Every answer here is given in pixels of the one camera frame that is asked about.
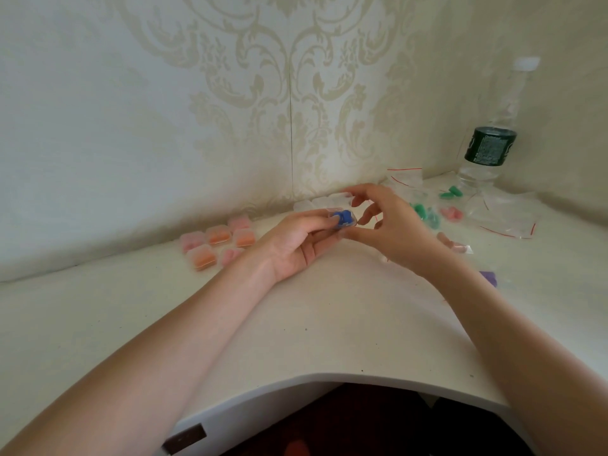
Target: forearm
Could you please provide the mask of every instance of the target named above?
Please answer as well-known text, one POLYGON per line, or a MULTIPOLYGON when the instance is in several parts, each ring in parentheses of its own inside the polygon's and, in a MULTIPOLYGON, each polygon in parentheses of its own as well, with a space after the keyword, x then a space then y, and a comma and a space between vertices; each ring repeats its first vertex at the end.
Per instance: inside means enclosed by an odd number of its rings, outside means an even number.
POLYGON ((274 283, 252 250, 43 411, 0 453, 149 455, 274 283))
POLYGON ((608 391, 573 354, 509 305, 478 272, 437 251, 420 274, 444 296, 506 398, 547 454, 608 445, 608 391))

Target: person's left hand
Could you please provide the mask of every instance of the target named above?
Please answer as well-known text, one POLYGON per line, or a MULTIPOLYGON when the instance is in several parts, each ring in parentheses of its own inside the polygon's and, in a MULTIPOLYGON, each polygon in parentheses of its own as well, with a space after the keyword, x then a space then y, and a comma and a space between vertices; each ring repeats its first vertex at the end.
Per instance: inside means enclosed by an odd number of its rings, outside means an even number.
POLYGON ((270 259, 276 282, 304 270, 338 243, 339 217, 328 215, 327 210, 290 214, 255 244, 270 259))

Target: hand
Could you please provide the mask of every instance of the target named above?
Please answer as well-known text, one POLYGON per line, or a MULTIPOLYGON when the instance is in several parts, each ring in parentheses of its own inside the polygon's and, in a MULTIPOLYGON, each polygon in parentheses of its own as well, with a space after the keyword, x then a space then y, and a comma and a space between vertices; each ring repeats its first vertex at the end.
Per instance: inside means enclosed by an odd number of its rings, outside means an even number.
POLYGON ((265 234, 254 248, 272 263, 275 282, 280 282, 308 267, 333 245, 340 236, 334 229, 338 216, 327 210, 294 213, 265 234))
POLYGON ((417 274, 432 261, 429 255, 445 251, 414 209, 388 187, 368 183, 344 191, 354 195, 353 206, 359 206, 366 200, 374 202, 363 213, 359 225, 365 225, 372 217, 383 213, 382 220, 375 224, 374 230, 347 227, 340 231, 344 238, 372 246, 391 261, 417 274))

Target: green bottle label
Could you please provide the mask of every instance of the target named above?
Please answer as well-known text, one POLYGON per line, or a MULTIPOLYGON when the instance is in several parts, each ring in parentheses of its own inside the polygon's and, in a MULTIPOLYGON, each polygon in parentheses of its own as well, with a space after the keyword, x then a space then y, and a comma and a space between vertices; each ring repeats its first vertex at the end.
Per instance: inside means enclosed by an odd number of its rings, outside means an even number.
POLYGON ((479 126, 473 132, 465 160, 477 165, 499 167, 505 162, 515 137, 517 133, 513 130, 479 126))

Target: floral wallpaper pattern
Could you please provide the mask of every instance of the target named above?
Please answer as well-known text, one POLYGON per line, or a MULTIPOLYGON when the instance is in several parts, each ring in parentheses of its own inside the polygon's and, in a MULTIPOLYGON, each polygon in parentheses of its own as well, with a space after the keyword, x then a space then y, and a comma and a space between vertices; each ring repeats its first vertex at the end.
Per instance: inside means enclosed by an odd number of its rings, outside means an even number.
POLYGON ((520 55, 542 62, 503 183, 608 214, 606 8, 0 0, 0 280, 453 169, 520 55))

